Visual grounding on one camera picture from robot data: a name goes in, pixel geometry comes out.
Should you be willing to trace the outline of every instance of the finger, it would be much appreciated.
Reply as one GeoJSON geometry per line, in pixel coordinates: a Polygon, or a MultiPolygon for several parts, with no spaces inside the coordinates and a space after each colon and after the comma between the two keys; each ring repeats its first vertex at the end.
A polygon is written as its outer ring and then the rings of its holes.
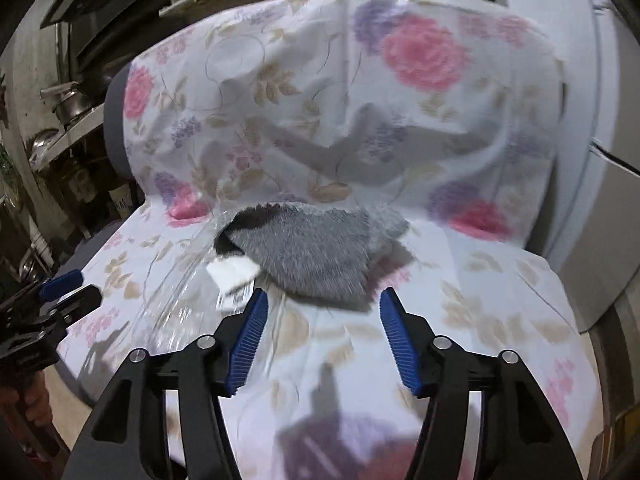
{"type": "Polygon", "coordinates": [[[50,411],[51,408],[49,406],[49,394],[45,393],[43,397],[40,397],[36,402],[28,407],[25,414],[27,416],[27,420],[32,420],[33,422],[35,422],[36,420],[40,420],[49,416],[50,411]]]}
{"type": "Polygon", "coordinates": [[[15,404],[20,396],[13,388],[0,387],[0,404],[15,404]]]}
{"type": "Polygon", "coordinates": [[[47,387],[45,386],[44,382],[44,372],[36,372],[33,377],[33,381],[24,392],[24,402],[26,402],[27,404],[33,404],[36,400],[38,400],[46,393],[47,387]]]}

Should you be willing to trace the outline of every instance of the cooking pot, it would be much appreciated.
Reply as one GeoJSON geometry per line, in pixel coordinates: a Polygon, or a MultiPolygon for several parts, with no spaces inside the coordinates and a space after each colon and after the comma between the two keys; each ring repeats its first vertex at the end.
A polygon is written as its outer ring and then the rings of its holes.
{"type": "Polygon", "coordinates": [[[60,102],[53,107],[53,112],[65,128],[79,119],[92,108],[91,99],[77,89],[65,92],[60,102]]]}

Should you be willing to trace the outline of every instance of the white cloth with flowers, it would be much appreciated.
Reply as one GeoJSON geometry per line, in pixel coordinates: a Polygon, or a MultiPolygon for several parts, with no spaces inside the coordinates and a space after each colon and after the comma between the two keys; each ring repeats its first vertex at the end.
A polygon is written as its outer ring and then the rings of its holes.
{"type": "MultiPolygon", "coordinates": [[[[411,228],[372,290],[395,286],[409,312],[469,351],[517,350],[574,449],[590,446],[593,369],[558,277],[521,248],[560,106],[544,34],[485,2],[272,0],[192,25],[132,64],[125,146],[147,199],[84,270],[104,304],[72,327],[63,360],[97,396],[146,343],[140,309],[171,268],[193,263],[190,240],[224,210],[382,204],[411,228]]],[[[248,384],[223,403],[243,477],[404,478],[385,471],[406,463],[424,404],[400,384],[376,295],[354,312],[268,293],[248,384]]],[[[461,479],[478,413],[474,397],[461,479]]],[[[170,396],[180,458],[177,417],[170,396]]]]}

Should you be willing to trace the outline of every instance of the beige leaf print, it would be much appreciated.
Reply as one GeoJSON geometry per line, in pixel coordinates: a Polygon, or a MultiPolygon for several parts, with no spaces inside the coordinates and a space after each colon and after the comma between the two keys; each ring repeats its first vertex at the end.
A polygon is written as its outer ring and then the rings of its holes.
{"type": "Polygon", "coordinates": [[[271,409],[274,413],[280,413],[287,405],[287,392],[282,383],[275,379],[271,381],[271,409]]]}
{"type": "Polygon", "coordinates": [[[129,282],[124,288],[125,300],[137,300],[140,297],[140,286],[136,282],[129,282]]]}
{"type": "Polygon", "coordinates": [[[264,176],[264,171],[258,168],[249,168],[240,173],[240,190],[244,191],[257,186],[264,176]]]}
{"type": "Polygon", "coordinates": [[[156,256],[156,262],[159,262],[160,260],[162,260],[173,246],[174,246],[174,243],[171,240],[169,240],[166,243],[166,245],[161,249],[161,251],[158,253],[158,256],[156,256]]]}
{"type": "Polygon", "coordinates": [[[187,80],[189,79],[189,76],[183,76],[180,78],[180,80],[178,81],[178,83],[175,86],[175,91],[178,92],[180,90],[182,90],[182,88],[184,88],[184,86],[187,84],[187,80]]]}
{"type": "Polygon", "coordinates": [[[354,336],[355,338],[367,339],[370,341],[374,341],[382,338],[382,332],[380,330],[370,324],[350,324],[347,323],[344,325],[347,332],[354,336]]]}
{"type": "Polygon", "coordinates": [[[278,101],[279,101],[278,87],[274,82],[267,81],[266,95],[269,101],[271,101],[275,105],[278,104],[278,101]]]}
{"type": "Polygon", "coordinates": [[[297,309],[288,306],[280,323],[278,338],[274,341],[274,359],[291,354],[309,340],[309,322],[297,309]]]}
{"type": "Polygon", "coordinates": [[[248,117],[244,123],[244,138],[252,148],[257,148],[260,144],[259,123],[258,117],[248,117]]]}
{"type": "Polygon", "coordinates": [[[439,176],[447,173],[439,163],[430,160],[426,164],[421,166],[413,166],[407,169],[406,174],[406,182],[407,185],[414,184],[415,182],[420,182],[422,180],[433,180],[434,178],[438,178],[439,176]]]}
{"type": "Polygon", "coordinates": [[[159,239],[160,239],[160,235],[156,235],[153,238],[149,238],[149,240],[145,240],[144,242],[142,242],[140,244],[140,247],[153,247],[155,244],[158,243],[159,239]]]}
{"type": "Polygon", "coordinates": [[[320,107],[315,101],[306,100],[302,103],[302,109],[308,115],[320,115],[320,107]]]}
{"type": "Polygon", "coordinates": [[[118,278],[120,277],[121,273],[122,271],[120,270],[120,267],[114,267],[111,273],[108,275],[107,279],[105,280],[104,287],[109,288],[110,286],[113,286],[113,284],[118,281],[118,278]]]}
{"type": "Polygon", "coordinates": [[[532,321],[531,324],[551,344],[564,343],[572,332],[571,328],[563,322],[547,320],[532,321]]]}
{"type": "Polygon", "coordinates": [[[258,79],[260,81],[265,81],[267,79],[273,78],[278,73],[278,63],[265,63],[258,70],[258,79]]]}
{"type": "Polygon", "coordinates": [[[326,339],[340,339],[346,334],[344,327],[339,326],[337,328],[325,328],[322,330],[315,330],[314,339],[318,339],[320,341],[326,339]]]}
{"type": "Polygon", "coordinates": [[[511,334],[511,339],[517,343],[524,343],[529,340],[529,334],[522,326],[522,314],[509,316],[507,318],[507,330],[511,334]]]}
{"type": "Polygon", "coordinates": [[[207,37],[204,39],[204,47],[209,48],[211,46],[211,42],[216,35],[216,29],[212,28],[208,33],[207,37]]]}
{"type": "Polygon", "coordinates": [[[518,260],[517,266],[520,271],[520,275],[527,283],[529,283],[529,285],[536,286],[538,284],[540,277],[527,262],[524,260],[518,260]]]}
{"type": "Polygon", "coordinates": [[[353,345],[351,341],[347,341],[345,344],[338,346],[338,348],[331,350],[324,358],[324,362],[333,366],[340,366],[351,358],[353,358],[353,345]]]}
{"type": "Polygon", "coordinates": [[[282,95],[298,95],[300,93],[300,90],[298,90],[291,83],[287,82],[280,83],[278,85],[278,89],[280,90],[280,92],[282,92],[282,95]]]}
{"type": "Polygon", "coordinates": [[[291,6],[292,12],[295,14],[311,0],[287,0],[287,1],[291,6]]]}
{"type": "Polygon", "coordinates": [[[332,182],[309,190],[309,195],[313,200],[323,204],[340,202],[351,195],[351,188],[343,182],[332,182]]]}
{"type": "Polygon", "coordinates": [[[493,272],[502,272],[502,267],[500,263],[498,263],[498,260],[484,251],[475,251],[471,254],[471,257],[474,259],[466,265],[466,270],[478,272],[480,270],[490,269],[493,272]]]}
{"type": "Polygon", "coordinates": [[[480,342],[490,348],[500,350],[508,343],[507,331],[497,317],[481,316],[476,320],[476,330],[480,342]]]}
{"type": "Polygon", "coordinates": [[[465,297],[462,295],[462,292],[460,292],[460,289],[446,280],[440,281],[440,290],[451,300],[459,302],[465,301],[465,297]]]}
{"type": "Polygon", "coordinates": [[[113,288],[122,288],[125,285],[125,283],[127,283],[127,280],[129,279],[130,276],[131,276],[131,273],[123,274],[120,277],[118,277],[118,279],[113,283],[113,288]]]}
{"type": "Polygon", "coordinates": [[[241,192],[238,189],[238,186],[236,186],[236,183],[231,180],[228,180],[223,184],[222,193],[224,198],[228,200],[237,200],[238,198],[240,198],[240,195],[241,195],[241,192]]]}
{"type": "Polygon", "coordinates": [[[456,301],[446,301],[442,304],[447,313],[444,323],[452,328],[470,328],[472,324],[471,313],[464,304],[456,301]]]}
{"type": "Polygon", "coordinates": [[[428,116],[437,117],[438,111],[444,106],[444,95],[436,92],[433,93],[428,99],[420,102],[420,110],[426,113],[428,116]]]}
{"type": "Polygon", "coordinates": [[[235,30],[235,28],[235,25],[225,25],[224,27],[218,29],[218,34],[220,36],[227,36],[228,34],[231,34],[235,30]]]}
{"type": "Polygon", "coordinates": [[[264,106],[264,86],[260,83],[258,83],[258,86],[255,89],[254,102],[260,107],[264,106]]]}
{"type": "Polygon", "coordinates": [[[450,123],[458,118],[458,112],[455,108],[448,108],[444,110],[444,113],[441,115],[440,120],[443,123],[450,123]]]}
{"type": "Polygon", "coordinates": [[[205,119],[205,122],[211,126],[212,128],[223,128],[224,126],[228,126],[229,123],[223,121],[222,119],[217,118],[216,116],[209,116],[205,119]]]}

